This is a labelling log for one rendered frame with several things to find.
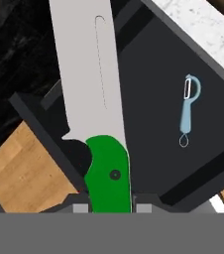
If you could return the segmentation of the green-handled knife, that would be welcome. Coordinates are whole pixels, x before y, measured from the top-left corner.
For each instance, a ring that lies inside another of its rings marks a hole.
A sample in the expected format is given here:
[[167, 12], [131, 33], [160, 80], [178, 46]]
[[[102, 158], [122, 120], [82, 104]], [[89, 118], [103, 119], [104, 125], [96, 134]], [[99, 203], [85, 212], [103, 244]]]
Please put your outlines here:
[[89, 148], [84, 181], [94, 212], [132, 211], [110, 0], [49, 0], [69, 131]]

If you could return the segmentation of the light blue peeler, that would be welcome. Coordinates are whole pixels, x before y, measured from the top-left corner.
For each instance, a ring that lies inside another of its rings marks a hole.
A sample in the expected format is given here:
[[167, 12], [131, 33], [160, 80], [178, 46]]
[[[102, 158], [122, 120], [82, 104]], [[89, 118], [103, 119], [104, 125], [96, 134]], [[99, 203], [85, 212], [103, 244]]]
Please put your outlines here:
[[[191, 96], [191, 86], [195, 85], [196, 91]], [[186, 148], [189, 144], [188, 134], [191, 131], [191, 105], [195, 102], [201, 94], [201, 82], [199, 79], [191, 74], [185, 77], [183, 90], [183, 103], [180, 116], [179, 131], [181, 136], [178, 139], [178, 144], [181, 148]]]

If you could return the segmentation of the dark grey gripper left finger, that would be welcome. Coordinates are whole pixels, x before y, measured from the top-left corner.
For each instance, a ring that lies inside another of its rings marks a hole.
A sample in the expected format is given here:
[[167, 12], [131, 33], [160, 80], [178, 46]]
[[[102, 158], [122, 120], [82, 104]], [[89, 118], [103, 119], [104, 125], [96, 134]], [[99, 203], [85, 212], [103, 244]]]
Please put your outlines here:
[[55, 206], [47, 208], [44, 213], [88, 213], [90, 209], [89, 197], [85, 192], [69, 194], [66, 199]]

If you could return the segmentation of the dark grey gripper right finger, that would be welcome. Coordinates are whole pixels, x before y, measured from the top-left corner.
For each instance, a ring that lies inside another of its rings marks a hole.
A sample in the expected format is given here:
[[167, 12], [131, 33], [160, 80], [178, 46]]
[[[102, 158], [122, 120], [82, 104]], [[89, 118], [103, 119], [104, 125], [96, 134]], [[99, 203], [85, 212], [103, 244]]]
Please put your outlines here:
[[133, 207], [137, 213], [152, 213], [155, 211], [185, 213], [183, 209], [164, 204], [155, 193], [134, 193]]

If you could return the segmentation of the dark open drawer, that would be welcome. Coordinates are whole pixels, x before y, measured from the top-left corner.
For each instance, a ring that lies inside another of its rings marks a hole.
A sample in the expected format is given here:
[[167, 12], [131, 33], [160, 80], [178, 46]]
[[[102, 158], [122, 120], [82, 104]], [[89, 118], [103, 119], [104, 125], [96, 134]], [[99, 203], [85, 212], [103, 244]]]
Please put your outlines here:
[[[164, 204], [196, 209], [224, 190], [224, 68], [153, 0], [110, 0], [115, 30], [125, 138], [134, 193], [155, 193]], [[178, 139], [185, 77], [201, 94], [191, 105], [189, 144]], [[75, 187], [91, 153], [64, 140], [69, 131], [59, 75], [45, 95], [17, 92], [11, 104]]]

